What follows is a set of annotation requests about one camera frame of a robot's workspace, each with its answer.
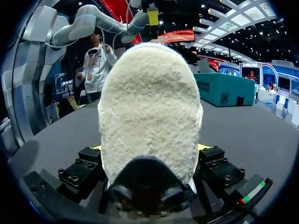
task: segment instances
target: teal box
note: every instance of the teal box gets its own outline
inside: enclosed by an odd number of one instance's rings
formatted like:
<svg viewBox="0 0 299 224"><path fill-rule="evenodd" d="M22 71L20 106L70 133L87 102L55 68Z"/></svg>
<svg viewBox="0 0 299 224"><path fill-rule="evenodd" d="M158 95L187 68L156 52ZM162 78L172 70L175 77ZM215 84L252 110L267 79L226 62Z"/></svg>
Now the teal box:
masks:
<svg viewBox="0 0 299 224"><path fill-rule="evenodd" d="M200 97L215 106L251 106L255 82L224 73L194 74Z"/></svg>

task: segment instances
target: yellow component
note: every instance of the yellow component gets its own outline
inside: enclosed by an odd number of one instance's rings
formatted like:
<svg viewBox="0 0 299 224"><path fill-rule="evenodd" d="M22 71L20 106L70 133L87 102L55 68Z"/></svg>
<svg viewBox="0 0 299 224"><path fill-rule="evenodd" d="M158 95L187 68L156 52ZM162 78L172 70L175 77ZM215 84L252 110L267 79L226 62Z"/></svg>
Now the yellow component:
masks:
<svg viewBox="0 0 299 224"><path fill-rule="evenodd" d="M101 150L102 146L93 147L93 149L99 149L99 150Z"/></svg>
<svg viewBox="0 0 299 224"><path fill-rule="evenodd" d="M159 11L148 11L149 25L150 26L159 25L158 14L159 14Z"/></svg>
<svg viewBox="0 0 299 224"><path fill-rule="evenodd" d="M101 150L101 149L102 149L102 146L93 147L93 149L97 149L97 148L98 148L99 150ZM204 148L212 148L212 147L198 144L198 150L203 150Z"/></svg>
<svg viewBox="0 0 299 224"><path fill-rule="evenodd" d="M205 146L205 145L202 145L202 144L198 144L198 151L199 150L203 150L204 148L213 148L213 147Z"/></svg>

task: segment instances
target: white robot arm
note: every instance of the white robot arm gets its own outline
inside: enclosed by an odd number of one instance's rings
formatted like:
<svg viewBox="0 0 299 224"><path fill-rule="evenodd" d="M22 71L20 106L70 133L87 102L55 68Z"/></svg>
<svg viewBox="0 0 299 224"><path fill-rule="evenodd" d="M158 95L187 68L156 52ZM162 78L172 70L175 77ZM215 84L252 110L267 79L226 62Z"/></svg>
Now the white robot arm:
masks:
<svg viewBox="0 0 299 224"><path fill-rule="evenodd" d="M91 35L95 27L110 33L120 33L121 41L130 43L148 22L148 15L140 11L135 15L127 29L126 24L122 24L105 15L96 6L85 5L77 11L73 24L64 26L52 35L50 45L63 47L77 39Z"/></svg>

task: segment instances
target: person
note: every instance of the person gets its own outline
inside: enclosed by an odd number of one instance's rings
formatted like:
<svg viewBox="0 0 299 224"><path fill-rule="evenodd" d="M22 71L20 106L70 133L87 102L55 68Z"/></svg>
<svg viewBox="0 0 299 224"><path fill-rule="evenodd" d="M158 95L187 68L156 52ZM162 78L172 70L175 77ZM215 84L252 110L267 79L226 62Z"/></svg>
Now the person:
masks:
<svg viewBox="0 0 299 224"><path fill-rule="evenodd" d="M91 48L84 57L83 72L77 74L79 80L85 78L87 103L100 99L103 85L109 73L109 62L117 60L112 48L100 42L101 30L95 29L91 35Z"/></svg>

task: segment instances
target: gray tabletop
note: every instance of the gray tabletop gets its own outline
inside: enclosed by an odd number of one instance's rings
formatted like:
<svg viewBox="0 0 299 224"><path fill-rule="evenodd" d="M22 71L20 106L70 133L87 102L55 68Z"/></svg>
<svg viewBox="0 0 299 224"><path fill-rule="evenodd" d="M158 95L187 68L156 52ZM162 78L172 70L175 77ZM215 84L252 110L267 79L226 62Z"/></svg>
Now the gray tabletop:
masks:
<svg viewBox="0 0 299 224"><path fill-rule="evenodd" d="M98 102L61 118L34 136L11 159L18 179L33 170L46 169L58 177L86 146L100 145ZM297 152L298 131L275 114L259 106L215 108L202 101L204 116L199 142L218 145L235 166L246 170L246 178L259 174L273 185L257 205L258 213L278 195L292 169Z"/></svg>

